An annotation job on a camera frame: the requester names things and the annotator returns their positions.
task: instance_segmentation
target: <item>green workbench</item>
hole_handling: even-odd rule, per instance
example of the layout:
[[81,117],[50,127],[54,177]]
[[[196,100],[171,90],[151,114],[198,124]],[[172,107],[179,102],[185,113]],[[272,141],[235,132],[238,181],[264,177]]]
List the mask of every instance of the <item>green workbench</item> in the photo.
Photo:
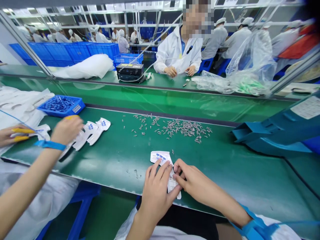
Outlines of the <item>green workbench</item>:
[[[210,179],[220,185],[237,201],[257,214],[280,221],[319,220],[320,204],[303,185],[283,159],[259,155],[242,145],[234,144],[231,127],[202,123],[212,129],[211,136],[195,142],[195,137],[176,133],[172,138],[154,132],[167,126],[160,118],[160,126],[152,126],[147,118],[147,130],[139,130],[141,122],[134,113],[85,108],[80,116],[84,121],[98,121],[101,117],[111,121],[111,127],[103,132],[93,145],[76,152],[70,150],[54,167],[54,172],[95,182],[121,191],[142,194],[144,175],[150,162],[151,151],[169,151],[175,161],[183,159],[195,165]],[[46,116],[40,124],[52,129],[59,118]],[[36,137],[16,144],[2,157],[30,165],[42,151],[33,146]],[[197,203],[187,193],[175,204],[221,215],[219,212]],[[316,240],[318,227],[294,225],[292,228],[303,238]]]

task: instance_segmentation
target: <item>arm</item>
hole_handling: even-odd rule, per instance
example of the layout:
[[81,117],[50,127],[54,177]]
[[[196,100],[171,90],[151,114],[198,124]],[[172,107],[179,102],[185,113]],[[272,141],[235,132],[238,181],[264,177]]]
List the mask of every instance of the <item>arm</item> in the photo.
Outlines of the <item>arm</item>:
[[[78,116],[70,120],[63,119],[57,124],[51,139],[67,145],[77,136],[82,126]],[[56,149],[44,149],[28,171],[0,197],[0,239],[6,237],[38,194],[61,153]]]

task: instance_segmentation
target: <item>wire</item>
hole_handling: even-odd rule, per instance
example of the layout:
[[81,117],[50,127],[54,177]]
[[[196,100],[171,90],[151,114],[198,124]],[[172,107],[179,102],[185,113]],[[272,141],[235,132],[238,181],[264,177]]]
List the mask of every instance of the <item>wire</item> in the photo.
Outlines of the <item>wire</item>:
[[42,134],[40,132],[37,132],[36,130],[34,130],[32,127],[28,126],[27,124],[25,124],[24,122],[22,122],[20,119],[16,118],[15,116],[12,116],[11,114],[9,113],[6,113],[5,111],[2,111],[0,109],[1,112],[9,115],[10,117],[13,117],[14,119],[18,120],[20,123],[22,123],[23,125],[25,125],[26,127],[30,128],[31,130],[33,130],[34,132],[36,132],[37,134],[39,134],[43,139],[46,139],[44,136],[42,136]]

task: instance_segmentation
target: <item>metal pole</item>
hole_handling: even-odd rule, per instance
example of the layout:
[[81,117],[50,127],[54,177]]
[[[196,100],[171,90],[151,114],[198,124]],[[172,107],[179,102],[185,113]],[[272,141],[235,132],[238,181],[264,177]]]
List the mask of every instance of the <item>metal pole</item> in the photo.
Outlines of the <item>metal pole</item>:
[[270,88],[271,94],[275,94],[281,91],[284,87],[288,86],[295,79],[301,77],[306,71],[308,71],[312,65],[320,60],[320,50],[314,51],[306,59],[304,59],[296,68],[288,72],[277,83]]
[[55,79],[50,70],[44,65],[44,63],[40,60],[38,55],[30,48],[25,37],[22,36],[22,33],[17,29],[17,27],[13,24],[13,21],[0,10],[0,20],[2,21],[5,28],[12,34],[12,36],[17,40],[20,46],[26,51],[26,53],[31,57],[31,59],[41,68],[41,70],[51,79]]

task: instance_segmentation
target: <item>blue component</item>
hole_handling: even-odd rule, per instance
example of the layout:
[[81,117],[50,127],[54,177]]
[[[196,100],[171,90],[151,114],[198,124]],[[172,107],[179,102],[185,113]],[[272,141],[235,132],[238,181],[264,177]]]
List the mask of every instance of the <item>blue component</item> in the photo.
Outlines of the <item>blue component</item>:
[[316,115],[320,91],[291,105],[263,122],[245,122],[231,132],[236,143],[254,151],[290,157],[312,153],[303,141],[320,136],[320,115]]
[[52,141],[45,141],[45,140],[37,141],[34,145],[42,147],[42,148],[58,149],[61,151],[64,151],[66,149],[66,145],[63,145],[61,143],[52,142]]

